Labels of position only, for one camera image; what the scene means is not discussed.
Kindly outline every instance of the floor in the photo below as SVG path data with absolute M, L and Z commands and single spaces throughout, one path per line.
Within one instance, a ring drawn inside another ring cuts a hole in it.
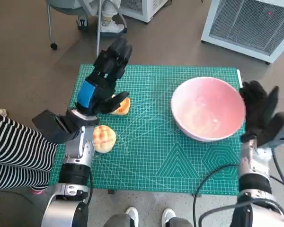
M 200 38 L 210 1 L 174 1 L 162 9 L 148 24 L 127 18 L 126 38 L 133 45 L 130 64 L 224 66 L 240 69 L 244 80 L 257 79 L 266 90 L 280 86 L 277 110 L 284 111 L 284 53 L 272 65 L 211 44 Z M 44 1 L 0 0 L 0 107 L 8 108 L 9 116 L 28 126 L 31 119 L 48 108 L 64 113 L 71 97 L 79 65 L 93 63 L 96 52 L 95 20 L 90 31 L 77 30 L 75 18 L 52 13 L 53 34 L 59 49 L 49 47 Z M 107 48 L 112 39 L 101 42 Z M 284 170 L 284 146 L 278 149 Z M 274 166 L 272 174 L 276 175 Z M 272 182 L 274 195 L 284 207 L 284 187 Z M 32 196 L 29 189 L 16 189 L 29 197 L 37 207 L 23 198 L 0 193 L 0 227 L 40 226 L 51 190 Z M 198 198 L 197 215 L 214 207 L 232 204 L 235 197 Z M 134 205 L 140 214 L 140 226 L 158 227 L 162 211 L 173 208 L 179 217 L 192 221 L 192 196 L 188 194 L 117 192 L 95 190 L 90 205 L 89 226 L 101 227 L 113 214 Z M 231 211 L 214 214 L 204 226 L 227 226 Z

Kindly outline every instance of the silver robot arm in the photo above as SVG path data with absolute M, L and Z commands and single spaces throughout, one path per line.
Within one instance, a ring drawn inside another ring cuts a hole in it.
M 272 194 L 269 177 L 271 148 L 257 148 L 257 140 L 242 144 L 241 160 L 238 167 L 238 203 L 251 199 L 276 201 Z M 270 202 L 259 202 L 234 211 L 231 227 L 284 227 L 284 215 Z
M 65 143 L 59 182 L 54 186 L 46 207 L 42 227 L 87 226 L 95 154 L 93 131 L 99 124 L 97 115 L 113 112 L 129 95 L 121 92 L 112 97 L 116 81 L 123 76 L 132 53 L 132 47 L 126 43 L 126 39 L 119 38 L 100 53 L 94 70 L 86 77 L 78 93 L 76 108 L 67 110 L 64 116 L 45 110 L 33 119 L 49 142 Z
M 278 87 L 267 95 L 256 81 L 244 83 L 246 133 L 241 136 L 238 167 L 238 203 L 253 202 L 236 208 L 231 227 L 284 227 L 284 211 L 273 196 L 269 163 L 273 149 L 284 143 L 284 112 L 273 112 L 278 102 Z

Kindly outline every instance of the bread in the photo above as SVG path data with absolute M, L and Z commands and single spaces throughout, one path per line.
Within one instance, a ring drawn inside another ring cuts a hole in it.
M 116 134 L 114 130 L 106 125 L 95 127 L 93 133 L 93 141 L 95 151 L 100 153 L 107 153 L 111 151 L 116 141 Z
M 120 107 L 116 109 L 115 111 L 111 112 L 111 114 L 114 115 L 127 115 L 129 112 L 129 107 L 131 106 L 131 100 L 127 97 L 125 100 L 123 100 L 120 103 Z

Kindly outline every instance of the sneaker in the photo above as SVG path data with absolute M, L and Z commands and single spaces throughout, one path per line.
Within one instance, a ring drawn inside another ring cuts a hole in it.
M 3 116 L 3 117 L 7 117 L 8 111 L 6 109 L 0 109 L 0 115 Z
M 89 18 L 87 16 L 78 16 L 77 27 L 79 31 L 86 31 L 89 27 Z
M 168 223 L 169 220 L 171 220 L 175 216 L 176 213 L 172 209 L 167 208 L 162 214 L 162 220 L 161 220 L 162 227 L 166 227 L 166 223 Z
M 32 189 L 31 188 L 31 193 L 33 194 L 33 195 L 41 195 L 41 194 L 43 194 L 45 192 L 45 189 L 43 189 L 43 190 L 35 190 L 35 189 Z
M 125 214 L 128 214 L 131 217 L 131 219 L 134 221 L 134 227 L 138 227 L 139 215 L 137 209 L 135 207 L 130 207 L 127 209 Z
M 103 36 L 116 36 L 121 35 L 125 32 L 124 25 L 118 25 L 114 20 L 108 17 L 103 17 L 100 32 Z

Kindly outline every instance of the bowl rim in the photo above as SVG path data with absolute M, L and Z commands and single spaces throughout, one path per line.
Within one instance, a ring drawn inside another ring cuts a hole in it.
M 243 108 L 244 117 L 243 117 L 243 119 L 242 119 L 241 124 L 239 125 L 239 127 L 238 127 L 233 133 L 230 133 L 230 134 L 228 134 L 228 135 L 226 135 L 226 136 L 223 136 L 223 137 L 215 137 L 215 138 L 205 138 L 205 137 L 202 137 L 202 136 L 197 135 L 197 134 L 192 134 L 181 122 L 179 122 L 179 121 L 176 119 L 175 113 L 174 113 L 174 109 L 173 109 L 173 106 L 174 106 L 174 105 L 173 105 L 174 95 L 175 95 L 175 92 L 180 89 L 180 87 L 182 87 L 185 83 L 187 83 L 187 82 L 189 82 L 189 81 L 191 81 L 191 80 L 200 80 L 200 79 L 208 79 L 208 78 L 211 78 L 211 79 L 214 79 L 214 80 L 218 80 L 218 81 L 220 81 L 220 82 L 226 84 L 228 87 L 230 87 L 230 88 L 231 88 L 232 90 L 234 90 L 236 93 L 238 93 L 238 95 L 240 95 L 239 92 L 238 92 L 233 86 L 231 86 L 229 83 L 225 82 L 224 80 L 221 80 L 221 79 L 218 79 L 218 78 L 215 78 L 215 77 L 196 77 L 196 78 L 191 78 L 191 79 L 188 79 L 188 80 L 184 81 L 182 84 L 180 84 L 180 85 L 174 90 L 174 92 L 173 92 L 173 94 L 172 94 L 172 97 L 171 97 L 171 101 L 170 101 L 170 108 L 171 108 L 171 112 L 172 112 L 173 118 L 175 119 L 175 121 L 176 121 L 176 123 L 177 123 L 176 125 L 177 125 L 177 126 L 180 126 L 180 129 L 181 129 L 182 131 L 184 130 L 184 131 L 186 131 L 186 133 L 188 133 L 189 135 L 191 135 L 191 136 L 190 136 L 191 138 L 194 137 L 193 139 L 198 140 L 198 139 L 196 139 L 196 137 L 197 137 L 197 138 L 200 138 L 202 141 L 204 141 L 204 140 L 218 141 L 218 140 L 223 140 L 223 139 L 226 139 L 226 138 L 232 136 L 233 134 L 235 134 L 235 133 L 242 127 L 242 125 L 243 125 L 243 123 L 244 123 L 244 120 L 245 120 L 245 116 L 246 116 L 246 108 Z

